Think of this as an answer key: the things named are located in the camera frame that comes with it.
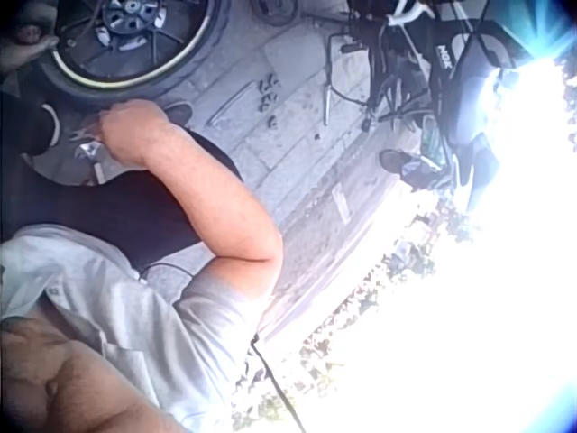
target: shoe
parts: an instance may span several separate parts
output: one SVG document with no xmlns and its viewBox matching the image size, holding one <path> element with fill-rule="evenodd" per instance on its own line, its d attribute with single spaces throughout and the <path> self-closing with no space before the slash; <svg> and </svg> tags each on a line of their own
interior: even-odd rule
<svg viewBox="0 0 577 433">
<path fill-rule="evenodd" d="M 54 121 L 54 132 L 52 133 L 52 138 L 50 139 L 50 144 L 48 145 L 48 147 L 54 147 L 60 139 L 60 120 L 58 119 L 58 115 L 52 106 L 44 104 L 42 105 L 42 108 L 50 113 L 52 120 Z"/>
<path fill-rule="evenodd" d="M 185 100 L 168 104 L 162 108 L 162 111 L 166 113 L 171 123 L 177 124 L 182 128 L 186 128 L 194 112 L 192 103 Z"/>
</svg>

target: black pants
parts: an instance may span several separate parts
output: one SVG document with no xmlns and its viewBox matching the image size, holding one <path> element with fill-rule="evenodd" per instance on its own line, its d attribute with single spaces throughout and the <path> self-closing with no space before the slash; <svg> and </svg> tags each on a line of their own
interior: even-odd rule
<svg viewBox="0 0 577 433">
<path fill-rule="evenodd" d="M 182 207 L 148 171 L 126 172 L 95 187 L 64 186 L 44 178 L 20 154 L 47 149 L 53 131 L 50 114 L 6 94 L 0 109 L 2 242 L 24 226 L 58 224 L 115 245 L 135 268 L 200 242 Z M 241 177 L 223 151 L 190 134 Z"/>
</svg>

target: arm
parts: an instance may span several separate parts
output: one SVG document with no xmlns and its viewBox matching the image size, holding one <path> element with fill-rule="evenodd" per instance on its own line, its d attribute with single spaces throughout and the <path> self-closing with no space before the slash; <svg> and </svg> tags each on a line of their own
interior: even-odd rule
<svg viewBox="0 0 577 433">
<path fill-rule="evenodd" d="M 266 296 L 282 265 L 282 240 L 244 185 L 153 103 L 131 101 L 101 118 L 105 144 L 122 163 L 158 177 L 216 258 L 209 272 L 251 299 Z"/>
</svg>

